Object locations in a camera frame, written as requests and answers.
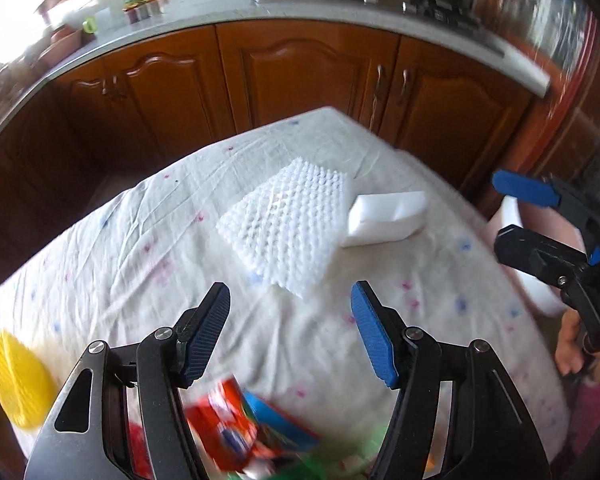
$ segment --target stove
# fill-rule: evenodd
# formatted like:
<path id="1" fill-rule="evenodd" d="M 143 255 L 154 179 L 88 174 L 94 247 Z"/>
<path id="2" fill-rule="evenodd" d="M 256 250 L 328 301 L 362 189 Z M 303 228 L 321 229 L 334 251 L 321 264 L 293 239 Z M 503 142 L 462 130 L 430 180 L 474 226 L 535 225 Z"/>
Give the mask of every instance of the stove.
<path id="1" fill-rule="evenodd" d="M 267 0 L 255 0 L 256 3 L 265 4 Z M 401 13 L 404 16 L 414 16 L 440 27 L 452 30 L 456 34 L 482 44 L 499 56 L 504 54 L 499 47 L 490 41 L 487 31 L 480 24 L 480 20 L 464 10 L 450 6 L 439 0 L 408 0 L 405 2 L 393 2 L 383 0 L 347 0 L 372 5 L 379 10 Z"/>
<path id="2" fill-rule="evenodd" d="M 450 28 L 473 32 L 480 30 L 480 20 L 470 12 L 437 0 L 409 0 L 402 3 L 402 12 L 435 20 Z"/>

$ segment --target green object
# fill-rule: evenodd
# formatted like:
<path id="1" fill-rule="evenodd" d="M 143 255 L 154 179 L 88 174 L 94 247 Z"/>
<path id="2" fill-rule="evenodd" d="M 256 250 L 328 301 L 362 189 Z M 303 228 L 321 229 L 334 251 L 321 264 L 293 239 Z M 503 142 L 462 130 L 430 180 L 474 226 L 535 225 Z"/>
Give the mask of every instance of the green object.
<path id="1" fill-rule="evenodd" d="M 93 16 L 88 16 L 87 19 L 82 22 L 82 30 L 87 34 L 93 34 L 98 30 L 96 19 Z"/>
<path id="2" fill-rule="evenodd" d="M 354 454 L 327 463 L 325 472 L 328 478 L 350 478 L 363 473 L 378 456 L 387 429 L 387 424 L 381 424 L 368 439 L 360 443 Z"/>
<path id="3" fill-rule="evenodd" d="M 242 480 L 236 473 L 229 475 L 231 480 Z M 326 480 L 327 475 L 320 462 L 310 457 L 303 457 L 299 462 L 282 468 L 267 480 Z"/>

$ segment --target white sponge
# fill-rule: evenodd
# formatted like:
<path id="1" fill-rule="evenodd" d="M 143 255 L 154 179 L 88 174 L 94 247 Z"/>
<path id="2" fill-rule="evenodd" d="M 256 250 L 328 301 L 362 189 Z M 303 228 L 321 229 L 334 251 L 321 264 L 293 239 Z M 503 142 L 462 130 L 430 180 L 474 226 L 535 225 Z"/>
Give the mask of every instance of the white sponge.
<path id="1" fill-rule="evenodd" d="M 249 269 L 302 298 L 322 279 L 342 238 L 349 187 L 345 173 L 296 158 L 216 227 Z"/>
<path id="2" fill-rule="evenodd" d="M 342 246 L 403 240 L 424 225 L 428 208 L 424 191 L 359 195 L 349 211 Z"/>

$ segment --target wooden cabinet panel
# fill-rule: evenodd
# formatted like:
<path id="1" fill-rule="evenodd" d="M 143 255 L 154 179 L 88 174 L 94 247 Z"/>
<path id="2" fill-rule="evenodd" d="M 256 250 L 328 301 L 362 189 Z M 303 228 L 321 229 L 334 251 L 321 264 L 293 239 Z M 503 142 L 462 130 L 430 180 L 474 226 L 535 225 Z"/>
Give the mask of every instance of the wooden cabinet panel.
<path id="1" fill-rule="evenodd" d="M 68 119 L 98 163 L 113 171 L 155 171 L 160 158 L 135 107 L 115 93 L 101 59 L 53 81 Z"/>
<path id="2" fill-rule="evenodd" d="M 5 127 L 0 143 L 55 212 L 75 221 L 102 176 L 50 93 L 44 88 L 35 95 Z"/>
<path id="3" fill-rule="evenodd" d="M 530 99 L 522 86 L 477 61 L 402 38 L 379 135 L 470 196 Z"/>
<path id="4" fill-rule="evenodd" d="M 573 180 L 600 149 L 600 38 L 598 41 L 570 112 L 531 173 L 536 178 L 553 175 Z"/>
<path id="5" fill-rule="evenodd" d="M 44 238 L 52 236 L 46 222 L 49 210 L 0 148 L 0 238 L 17 249 L 21 263 L 43 246 Z"/>
<path id="6" fill-rule="evenodd" d="M 263 20 L 216 27 L 238 132 L 322 106 L 377 130 L 399 36 L 342 23 Z"/>
<path id="7" fill-rule="evenodd" d="M 166 163 L 235 134 L 212 26 L 168 34 L 105 56 L 114 91 L 134 104 Z"/>

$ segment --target metal screw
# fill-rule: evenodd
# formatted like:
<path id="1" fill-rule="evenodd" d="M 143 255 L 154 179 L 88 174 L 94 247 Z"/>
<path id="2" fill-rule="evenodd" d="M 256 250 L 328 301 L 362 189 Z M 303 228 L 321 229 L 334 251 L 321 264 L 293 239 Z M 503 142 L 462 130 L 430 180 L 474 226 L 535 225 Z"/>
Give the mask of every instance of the metal screw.
<path id="1" fill-rule="evenodd" d="M 89 345 L 89 353 L 90 354 L 99 354 L 104 350 L 104 342 L 103 341 L 94 341 Z"/>
<path id="2" fill-rule="evenodd" d="M 420 330 L 417 326 L 410 326 L 404 331 L 404 335 L 412 341 L 419 341 L 424 336 L 424 332 Z"/>
<path id="3" fill-rule="evenodd" d="M 173 334 L 173 330 L 171 330 L 171 328 L 168 326 L 163 326 L 154 332 L 154 337 L 157 340 L 162 341 L 163 339 L 170 338 L 171 334 Z"/>
<path id="4" fill-rule="evenodd" d="M 489 343 L 482 339 L 476 339 L 474 341 L 474 348 L 480 353 L 488 352 L 489 350 L 491 350 L 491 346 L 489 345 Z"/>

